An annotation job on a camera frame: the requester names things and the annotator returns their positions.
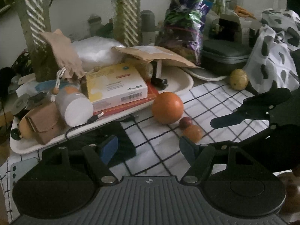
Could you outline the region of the brown oval avocado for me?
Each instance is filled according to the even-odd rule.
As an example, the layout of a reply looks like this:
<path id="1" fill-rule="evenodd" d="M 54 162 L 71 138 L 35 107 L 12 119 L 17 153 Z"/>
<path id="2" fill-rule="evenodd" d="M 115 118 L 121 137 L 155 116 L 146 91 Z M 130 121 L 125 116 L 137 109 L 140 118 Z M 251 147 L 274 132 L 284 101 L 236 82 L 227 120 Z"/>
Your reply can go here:
<path id="1" fill-rule="evenodd" d="M 299 212 L 299 177 L 292 172 L 285 172 L 278 176 L 286 188 L 286 199 L 282 206 L 283 214 L 294 214 Z"/>

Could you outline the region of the black power bank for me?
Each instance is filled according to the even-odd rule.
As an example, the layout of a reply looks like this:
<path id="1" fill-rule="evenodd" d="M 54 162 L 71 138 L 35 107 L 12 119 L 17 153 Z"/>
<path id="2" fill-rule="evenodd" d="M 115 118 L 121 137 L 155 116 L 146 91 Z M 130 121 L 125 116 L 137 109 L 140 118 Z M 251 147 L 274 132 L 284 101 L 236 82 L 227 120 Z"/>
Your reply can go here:
<path id="1" fill-rule="evenodd" d="M 82 148 L 87 145 L 94 145 L 97 155 L 109 168 L 136 156 L 134 144 L 122 125 L 115 121 L 45 149 L 42 158 L 47 158 L 59 147 L 68 148 L 70 154 L 80 155 Z"/>

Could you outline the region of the small orange tangerine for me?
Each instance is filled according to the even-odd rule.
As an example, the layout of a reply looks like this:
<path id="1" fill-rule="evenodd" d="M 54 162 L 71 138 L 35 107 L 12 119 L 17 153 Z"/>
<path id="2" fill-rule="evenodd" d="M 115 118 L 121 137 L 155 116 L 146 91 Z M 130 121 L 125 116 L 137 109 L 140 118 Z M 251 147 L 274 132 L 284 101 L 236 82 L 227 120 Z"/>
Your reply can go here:
<path id="1" fill-rule="evenodd" d="M 186 136 L 194 143 L 198 143 L 204 136 L 203 130 L 197 125 L 190 125 L 183 130 L 183 136 Z"/>

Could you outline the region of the yellow-green round fruit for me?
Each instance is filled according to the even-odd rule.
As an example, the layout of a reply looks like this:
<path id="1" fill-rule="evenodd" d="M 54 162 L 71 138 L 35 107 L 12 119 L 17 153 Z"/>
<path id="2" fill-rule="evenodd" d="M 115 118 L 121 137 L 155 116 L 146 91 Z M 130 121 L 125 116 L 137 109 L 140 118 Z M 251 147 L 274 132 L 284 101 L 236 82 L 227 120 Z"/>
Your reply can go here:
<path id="1" fill-rule="evenodd" d="M 229 84 L 233 90 L 244 90 L 248 85 L 247 73 L 242 69 L 235 69 L 229 76 Z"/>

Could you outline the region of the small red fruit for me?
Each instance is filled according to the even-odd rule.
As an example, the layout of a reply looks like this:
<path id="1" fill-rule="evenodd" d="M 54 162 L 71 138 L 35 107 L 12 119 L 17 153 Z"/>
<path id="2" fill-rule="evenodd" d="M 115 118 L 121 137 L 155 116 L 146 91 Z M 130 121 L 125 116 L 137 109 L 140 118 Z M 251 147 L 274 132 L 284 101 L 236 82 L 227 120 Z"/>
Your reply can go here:
<path id="1" fill-rule="evenodd" d="M 193 121 L 190 117 L 185 116 L 183 117 L 180 121 L 179 121 L 179 128 L 181 130 L 185 130 L 186 128 L 188 128 L 189 126 L 191 126 L 193 124 Z"/>

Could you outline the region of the cow print cloth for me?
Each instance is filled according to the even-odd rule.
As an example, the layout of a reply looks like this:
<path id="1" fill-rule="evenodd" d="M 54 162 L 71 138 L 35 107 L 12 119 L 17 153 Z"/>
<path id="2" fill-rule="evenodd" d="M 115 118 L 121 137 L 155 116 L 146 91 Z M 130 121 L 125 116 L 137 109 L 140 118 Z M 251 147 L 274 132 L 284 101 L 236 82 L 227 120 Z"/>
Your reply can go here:
<path id="1" fill-rule="evenodd" d="M 299 15 L 292 10 L 266 9 L 262 27 L 244 71 L 256 94 L 276 88 L 299 88 L 291 53 L 299 49 Z"/>

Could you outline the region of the white cylindrical jar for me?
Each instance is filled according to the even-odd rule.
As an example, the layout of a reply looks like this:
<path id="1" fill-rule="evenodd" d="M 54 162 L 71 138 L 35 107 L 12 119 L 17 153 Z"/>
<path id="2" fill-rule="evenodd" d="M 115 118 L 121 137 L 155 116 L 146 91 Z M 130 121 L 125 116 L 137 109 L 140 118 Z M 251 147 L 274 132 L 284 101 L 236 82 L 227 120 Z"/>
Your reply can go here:
<path id="1" fill-rule="evenodd" d="M 70 127 L 86 123 L 94 113 L 90 100 L 73 86 L 60 89 L 54 102 L 63 120 Z"/>

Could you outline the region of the large orange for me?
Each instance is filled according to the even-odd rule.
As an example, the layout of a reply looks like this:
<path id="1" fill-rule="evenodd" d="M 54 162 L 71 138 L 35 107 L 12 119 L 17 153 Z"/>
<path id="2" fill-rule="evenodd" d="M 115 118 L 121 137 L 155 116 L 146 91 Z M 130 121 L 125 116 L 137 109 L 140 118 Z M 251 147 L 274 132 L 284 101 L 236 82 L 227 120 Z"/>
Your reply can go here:
<path id="1" fill-rule="evenodd" d="M 181 118 L 184 104 L 177 94 L 163 92 L 154 99 L 151 111 L 156 121 L 163 125 L 169 125 Z"/>

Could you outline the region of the black zip case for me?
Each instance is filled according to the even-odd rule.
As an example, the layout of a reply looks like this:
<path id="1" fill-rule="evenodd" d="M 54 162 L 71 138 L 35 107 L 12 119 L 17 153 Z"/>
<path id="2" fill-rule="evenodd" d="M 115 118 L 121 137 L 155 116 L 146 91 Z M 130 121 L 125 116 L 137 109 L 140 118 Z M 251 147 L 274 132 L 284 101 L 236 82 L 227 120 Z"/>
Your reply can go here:
<path id="1" fill-rule="evenodd" d="M 249 46 L 224 40 L 205 40 L 201 52 L 200 67 L 220 76 L 230 75 L 242 69 L 250 56 Z"/>

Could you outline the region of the yellow white medicine box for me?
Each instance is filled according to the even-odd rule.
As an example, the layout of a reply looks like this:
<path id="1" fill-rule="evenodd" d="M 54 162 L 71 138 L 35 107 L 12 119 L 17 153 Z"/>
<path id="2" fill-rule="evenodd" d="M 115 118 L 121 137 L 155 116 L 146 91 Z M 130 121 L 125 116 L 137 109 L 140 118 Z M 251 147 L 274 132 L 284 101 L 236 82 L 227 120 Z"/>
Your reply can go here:
<path id="1" fill-rule="evenodd" d="M 87 75 L 86 89 L 95 112 L 145 99 L 148 94 L 146 82 L 128 63 L 104 67 Z"/>

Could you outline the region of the light blue smartphone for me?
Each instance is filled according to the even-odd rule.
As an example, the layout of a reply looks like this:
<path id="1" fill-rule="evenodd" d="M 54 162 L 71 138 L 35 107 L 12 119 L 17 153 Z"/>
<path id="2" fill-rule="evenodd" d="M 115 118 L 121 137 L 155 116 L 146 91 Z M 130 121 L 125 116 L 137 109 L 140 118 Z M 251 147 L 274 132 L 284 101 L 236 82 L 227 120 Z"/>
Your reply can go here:
<path id="1" fill-rule="evenodd" d="M 29 172 L 38 163 L 39 160 L 35 157 L 14 163 L 11 166 L 11 172 L 10 172 L 11 186 L 14 187 L 17 181 L 21 179 L 27 172 Z"/>

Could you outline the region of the clear plastic bag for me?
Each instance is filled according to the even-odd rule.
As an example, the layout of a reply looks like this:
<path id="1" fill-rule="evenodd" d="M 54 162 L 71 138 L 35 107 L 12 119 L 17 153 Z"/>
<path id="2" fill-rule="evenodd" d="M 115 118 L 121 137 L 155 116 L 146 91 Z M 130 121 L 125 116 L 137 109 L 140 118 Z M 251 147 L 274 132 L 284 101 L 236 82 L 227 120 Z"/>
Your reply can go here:
<path id="1" fill-rule="evenodd" d="M 115 50 L 114 47 L 125 48 L 125 46 L 115 39 L 103 37 L 90 37 L 72 43 L 82 61 L 82 68 L 88 72 L 94 67 L 108 67 L 122 61 L 123 54 Z"/>

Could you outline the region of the brown paper envelope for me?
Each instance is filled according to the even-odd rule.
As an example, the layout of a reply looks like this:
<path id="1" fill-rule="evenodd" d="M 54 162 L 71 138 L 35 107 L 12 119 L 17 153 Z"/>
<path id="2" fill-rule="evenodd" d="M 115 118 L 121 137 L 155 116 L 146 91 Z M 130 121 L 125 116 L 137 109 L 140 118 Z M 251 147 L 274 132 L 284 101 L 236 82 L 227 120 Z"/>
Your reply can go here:
<path id="1" fill-rule="evenodd" d="M 181 55 L 160 46 L 113 47 L 115 51 L 130 55 L 145 63 L 161 60 L 165 66 L 199 68 Z"/>

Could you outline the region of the left glass vase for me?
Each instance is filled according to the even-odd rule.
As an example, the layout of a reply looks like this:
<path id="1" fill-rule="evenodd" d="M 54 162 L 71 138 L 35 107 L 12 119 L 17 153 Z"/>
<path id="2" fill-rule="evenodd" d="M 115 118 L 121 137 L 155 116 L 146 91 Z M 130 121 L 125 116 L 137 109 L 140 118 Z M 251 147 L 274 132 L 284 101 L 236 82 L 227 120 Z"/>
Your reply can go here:
<path id="1" fill-rule="evenodd" d="M 38 82 L 54 79 L 56 68 L 50 45 L 41 33 L 50 32 L 50 0 L 14 0 L 29 58 Z"/>

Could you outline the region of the beige drawstring bag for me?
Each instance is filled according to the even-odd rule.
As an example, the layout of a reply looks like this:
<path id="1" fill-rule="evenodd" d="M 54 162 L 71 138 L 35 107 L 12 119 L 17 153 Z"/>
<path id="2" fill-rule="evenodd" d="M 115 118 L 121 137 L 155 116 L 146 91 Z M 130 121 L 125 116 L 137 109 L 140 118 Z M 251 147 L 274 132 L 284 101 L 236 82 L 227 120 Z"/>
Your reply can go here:
<path id="1" fill-rule="evenodd" d="M 63 79 L 71 81 L 85 76 L 82 60 L 73 48 L 71 40 L 60 29 L 56 29 L 54 32 L 42 32 L 40 35 L 50 45 L 59 69 L 65 69 L 62 75 Z"/>

